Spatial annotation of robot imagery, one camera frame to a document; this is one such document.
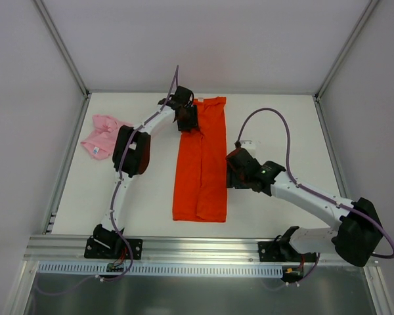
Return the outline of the orange t shirt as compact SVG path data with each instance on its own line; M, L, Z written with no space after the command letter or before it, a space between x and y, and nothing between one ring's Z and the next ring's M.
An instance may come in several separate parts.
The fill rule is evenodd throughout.
M175 221L227 219L226 104L224 96L194 101L199 129L181 135L173 192Z

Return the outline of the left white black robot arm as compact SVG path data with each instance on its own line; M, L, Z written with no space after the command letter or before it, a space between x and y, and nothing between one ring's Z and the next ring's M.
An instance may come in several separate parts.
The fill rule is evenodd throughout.
M174 93L159 101L150 117L133 127L124 125L119 129L112 155L116 172L114 192L108 210L87 240L86 259L139 259L139 253L128 250L129 245L136 246L139 241L124 241L120 236L127 217L127 196L150 163L151 140L157 132L172 123L177 124L180 132L199 129L198 110L193 102L194 93L178 86Z

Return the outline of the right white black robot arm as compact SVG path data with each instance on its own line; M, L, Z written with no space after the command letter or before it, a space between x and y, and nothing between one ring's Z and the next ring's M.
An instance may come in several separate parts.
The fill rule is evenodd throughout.
M353 266L364 267L383 238L376 209L365 198L352 201L317 192L293 182L285 168L273 161L260 164L244 148L232 151L226 161L229 188L250 189L287 201L326 223L325 228L287 229L273 247L283 261L335 253Z

